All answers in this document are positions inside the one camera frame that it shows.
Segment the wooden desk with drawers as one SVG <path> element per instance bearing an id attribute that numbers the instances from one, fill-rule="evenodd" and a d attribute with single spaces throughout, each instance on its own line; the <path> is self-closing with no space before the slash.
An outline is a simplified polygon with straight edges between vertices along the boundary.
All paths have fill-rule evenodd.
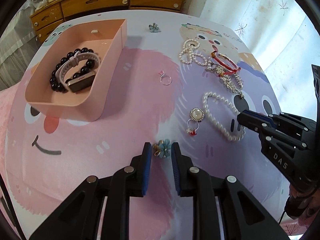
<path id="1" fill-rule="evenodd" d="M 61 23 L 110 10 L 146 9 L 181 12 L 185 0 L 55 0 L 31 15 L 36 39 L 43 43 Z"/>

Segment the cartoon printed table cover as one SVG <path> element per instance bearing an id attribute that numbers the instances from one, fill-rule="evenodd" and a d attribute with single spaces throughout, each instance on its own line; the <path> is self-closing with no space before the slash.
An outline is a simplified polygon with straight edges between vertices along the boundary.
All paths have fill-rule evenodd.
<path id="1" fill-rule="evenodd" d="M 5 139 L 5 172 L 11 201 L 29 237 L 87 177 L 106 177 L 128 165 L 145 142 L 179 143 L 194 164 L 223 178 L 233 175 L 279 219 L 288 182 L 260 152 L 258 135 L 247 131 L 228 142 L 208 120 L 195 136 L 186 132 L 189 112 L 202 106 L 205 92 L 216 92 L 238 110 L 277 114 L 280 106 L 263 70 L 237 35 L 224 26 L 193 16 L 160 11 L 115 11 L 67 24 L 124 18 L 127 41 L 112 76 L 102 116 L 94 122 L 47 117 L 25 100 L 25 89 L 47 46 L 35 54 L 19 82 Z M 156 23 L 161 32 L 151 33 Z M 217 49 L 240 64 L 244 98 L 231 94 L 204 68 L 182 64 L 186 39 L 200 42 L 200 53 Z"/>

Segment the white floral curtain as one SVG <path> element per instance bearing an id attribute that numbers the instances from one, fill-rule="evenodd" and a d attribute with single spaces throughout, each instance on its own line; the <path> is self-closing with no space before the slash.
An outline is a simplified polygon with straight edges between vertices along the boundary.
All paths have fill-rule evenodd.
<path id="1" fill-rule="evenodd" d="M 231 28 L 266 74 L 281 110 L 317 116 L 319 35 L 294 0 L 185 0 L 185 14 Z"/>

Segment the round pearl brooch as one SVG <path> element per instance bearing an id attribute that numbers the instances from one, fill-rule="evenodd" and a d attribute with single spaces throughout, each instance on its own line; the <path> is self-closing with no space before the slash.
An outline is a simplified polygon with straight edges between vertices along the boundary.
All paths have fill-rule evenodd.
<path id="1" fill-rule="evenodd" d="M 195 107 L 190 111 L 189 116 L 192 121 L 201 122 L 205 117 L 205 113 L 202 109 Z"/>

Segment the pink band smart watch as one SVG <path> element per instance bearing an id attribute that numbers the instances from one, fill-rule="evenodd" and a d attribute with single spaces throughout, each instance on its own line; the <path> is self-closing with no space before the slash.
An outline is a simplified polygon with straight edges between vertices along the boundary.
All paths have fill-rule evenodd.
<path id="1" fill-rule="evenodd" d="M 76 71 L 72 77 L 65 79 L 65 75 L 73 68 L 77 67 L 82 61 L 85 65 Z M 77 93 L 83 89 L 91 87 L 96 76 L 94 67 L 99 67 L 100 58 L 91 49 L 82 48 L 76 49 L 74 52 L 69 52 L 66 57 L 63 57 L 56 65 L 52 72 L 50 85 L 52 90 L 61 93 L 72 92 Z"/>

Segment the pink jewelry tray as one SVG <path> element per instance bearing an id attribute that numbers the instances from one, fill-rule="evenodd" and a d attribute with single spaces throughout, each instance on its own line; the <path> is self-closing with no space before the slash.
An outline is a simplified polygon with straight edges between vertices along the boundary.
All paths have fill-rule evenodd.
<path id="1" fill-rule="evenodd" d="M 44 42 L 48 51 L 27 84 L 26 102 L 48 116 L 97 120 L 126 39 L 125 19 L 58 26 Z"/>

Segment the white lace cloth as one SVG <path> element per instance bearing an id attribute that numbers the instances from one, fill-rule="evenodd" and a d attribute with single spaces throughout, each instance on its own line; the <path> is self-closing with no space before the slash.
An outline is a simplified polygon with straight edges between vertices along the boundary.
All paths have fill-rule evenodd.
<path id="1" fill-rule="evenodd" d="M 15 14 L 1 36 L 1 90 L 18 83 L 41 44 L 30 16 L 35 8 L 24 5 Z"/>

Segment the blue flower brooch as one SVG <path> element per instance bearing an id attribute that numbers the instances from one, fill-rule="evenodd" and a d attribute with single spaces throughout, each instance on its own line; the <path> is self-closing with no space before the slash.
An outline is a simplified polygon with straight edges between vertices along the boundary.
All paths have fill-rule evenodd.
<path id="1" fill-rule="evenodd" d="M 153 155 L 159 158 L 168 158 L 171 155 L 171 143 L 169 139 L 160 140 L 152 145 Z"/>

